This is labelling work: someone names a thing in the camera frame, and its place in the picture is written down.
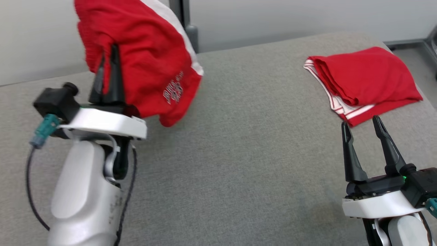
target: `cable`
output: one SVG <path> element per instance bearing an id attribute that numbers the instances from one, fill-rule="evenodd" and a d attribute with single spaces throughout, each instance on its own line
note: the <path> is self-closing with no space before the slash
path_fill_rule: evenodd
<path id="1" fill-rule="evenodd" d="M 433 238 L 431 235 L 430 227 L 428 226 L 427 221 L 425 220 L 425 216 L 422 214 L 422 212 L 419 212 L 419 216 L 422 219 L 423 225 L 425 226 L 425 229 L 427 230 L 427 236 L 428 236 L 428 243 L 430 246 L 433 246 Z"/>
<path id="2" fill-rule="evenodd" d="M 131 179 L 131 183 L 129 185 L 129 190 L 128 190 L 128 195 L 126 196 L 126 201 L 125 201 L 125 205 L 123 207 L 123 211 L 121 212 L 121 217 L 120 217 L 120 223 L 118 224 L 118 231 L 117 231 L 117 241 L 115 241 L 114 246 L 118 246 L 121 240 L 121 232 L 123 231 L 123 221 L 125 220 L 125 213 L 126 210 L 128 209 L 128 203 L 129 200 L 131 199 L 131 194 L 132 191 L 134 189 L 134 182 L 135 182 L 135 177 L 136 177 L 136 170 L 137 170 L 137 152 L 135 149 L 135 146 L 132 146 L 132 152 L 134 154 L 134 169 L 132 171 L 132 179 Z"/>
<path id="3" fill-rule="evenodd" d="M 41 218 L 41 216 L 39 216 L 38 211 L 36 211 L 35 204 L 33 203 L 33 199 L 32 199 L 32 193 L 30 191 L 30 164 L 31 164 L 34 152 L 35 152 L 35 146 L 32 146 L 32 149 L 30 150 L 28 160 L 26 163 L 26 193 L 28 196 L 30 208 L 32 209 L 32 212 L 35 215 L 36 219 L 38 219 L 39 223 L 41 223 L 41 225 L 44 226 L 44 228 L 47 231 L 50 231 L 50 227 L 44 222 L 44 220 Z"/>

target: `red cloth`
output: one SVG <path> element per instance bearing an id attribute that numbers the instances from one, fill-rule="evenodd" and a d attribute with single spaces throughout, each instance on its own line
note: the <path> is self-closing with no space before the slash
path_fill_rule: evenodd
<path id="1" fill-rule="evenodd" d="M 380 47 L 310 56 L 304 68 L 319 79 L 330 97 L 332 110 L 351 126 L 423 100 L 406 65 Z"/>
<path id="2" fill-rule="evenodd" d="M 105 56 L 103 92 L 111 45 L 118 44 L 126 102 L 143 118 L 159 114 L 166 127 L 180 120 L 203 69 L 174 13 L 158 0 L 75 0 L 75 7 L 91 72 Z"/>

